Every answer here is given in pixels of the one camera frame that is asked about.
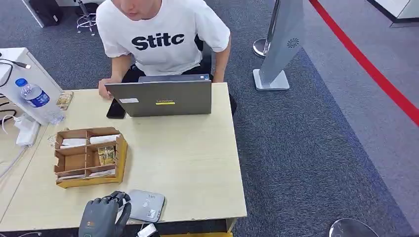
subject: gray laptop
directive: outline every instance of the gray laptop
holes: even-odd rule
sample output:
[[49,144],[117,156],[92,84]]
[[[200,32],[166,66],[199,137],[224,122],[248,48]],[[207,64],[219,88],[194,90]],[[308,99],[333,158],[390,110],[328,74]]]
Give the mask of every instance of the gray laptop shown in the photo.
[[208,74],[140,77],[105,87],[131,117],[211,113]]

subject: black cable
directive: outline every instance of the black cable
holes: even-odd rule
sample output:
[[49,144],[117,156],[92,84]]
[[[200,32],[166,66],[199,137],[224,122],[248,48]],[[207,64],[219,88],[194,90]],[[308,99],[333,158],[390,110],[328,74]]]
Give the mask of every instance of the black cable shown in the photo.
[[7,75],[6,81],[3,84],[0,85],[0,87],[2,87],[2,86],[5,86],[7,84],[7,82],[9,81],[10,76],[12,75],[13,65],[11,65],[10,63],[2,63],[2,62],[0,62],[0,64],[6,64],[6,65],[10,66],[9,75]]
[[[5,96],[3,95],[3,94],[0,94],[0,99],[1,98],[5,98]],[[1,106],[4,106],[4,105],[8,105],[8,104],[10,104],[10,102],[4,102],[4,103],[2,103],[2,104],[0,104],[0,107]],[[16,110],[0,110],[0,113],[1,112],[13,112],[13,116],[16,116],[16,114],[17,114],[17,111]],[[10,117],[10,118],[6,118],[5,120],[4,120],[4,122],[7,122],[8,120],[10,120],[10,119],[12,119],[13,117]]]
[[[11,60],[4,59],[4,58],[0,58],[0,60],[4,60],[4,61],[7,61],[7,62],[12,63],[12,64],[10,64],[10,63],[3,63],[3,62],[0,62],[0,64],[5,64],[5,65],[9,65],[9,66],[10,66],[10,71],[9,71],[9,74],[7,75],[6,81],[5,81],[3,84],[1,84],[1,85],[0,85],[0,87],[5,86],[5,85],[9,82],[10,76],[12,75],[12,72],[13,72],[13,64],[15,64],[15,65],[17,65],[17,66],[19,66],[19,67],[21,67],[21,68],[26,68],[26,69],[31,68],[31,65],[28,65],[28,64],[25,64],[25,63],[15,62],[15,61],[11,61]],[[2,98],[5,98],[5,96],[4,96],[3,94],[1,94],[1,93],[0,93],[0,99],[2,99]],[[8,104],[10,104],[10,102],[5,102],[5,103],[2,103],[2,104],[0,104],[0,107],[1,107],[1,106],[4,106],[4,105],[8,105]],[[1,112],[13,112],[13,116],[16,116],[16,114],[17,114],[17,111],[16,111],[16,110],[0,110],[0,113],[1,113]],[[8,121],[8,120],[10,120],[10,119],[12,119],[12,118],[13,118],[13,117],[6,118],[6,119],[4,120],[4,122],[6,122],[6,121]]]
[[15,61],[8,60],[8,59],[5,59],[5,58],[0,58],[0,60],[4,60],[4,61],[7,61],[7,62],[10,62],[10,63],[16,64],[17,66],[19,66],[19,67],[21,67],[21,68],[26,68],[26,69],[30,69],[30,68],[31,68],[31,65],[28,65],[28,64],[26,64],[26,63],[15,62]]

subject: small packet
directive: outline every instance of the small packet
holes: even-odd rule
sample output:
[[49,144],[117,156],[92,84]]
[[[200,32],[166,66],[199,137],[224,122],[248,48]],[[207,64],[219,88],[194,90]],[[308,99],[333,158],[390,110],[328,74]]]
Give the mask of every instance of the small packet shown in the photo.
[[68,106],[71,103],[71,100],[73,99],[74,92],[72,91],[65,91],[60,95],[60,98],[57,100],[57,105],[62,110],[67,110]]
[[114,146],[98,148],[97,152],[99,154],[100,165],[115,164]]

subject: man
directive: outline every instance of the man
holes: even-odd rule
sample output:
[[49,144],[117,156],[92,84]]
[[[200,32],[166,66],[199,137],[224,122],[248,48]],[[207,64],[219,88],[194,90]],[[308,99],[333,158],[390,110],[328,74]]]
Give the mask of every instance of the man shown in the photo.
[[[111,94],[104,84],[124,77],[209,73],[200,67],[196,35],[215,52],[212,82],[224,81],[230,30],[203,0],[106,0],[97,9],[96,22],[112,58],[111,78],[99,82],[99,94],[106,99]],[[130,67],[131,55],[136,63]]]

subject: robotic hand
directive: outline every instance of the robotic hand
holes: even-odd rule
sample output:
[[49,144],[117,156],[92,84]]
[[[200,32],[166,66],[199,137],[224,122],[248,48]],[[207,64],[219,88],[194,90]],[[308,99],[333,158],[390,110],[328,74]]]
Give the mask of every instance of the robotic hand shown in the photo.
[[[118,209],[127,201],[118,221]],[[115,191],[109,196],[89,201],[79,227],[79,237],[120,237],[131,214],[131,198]]]

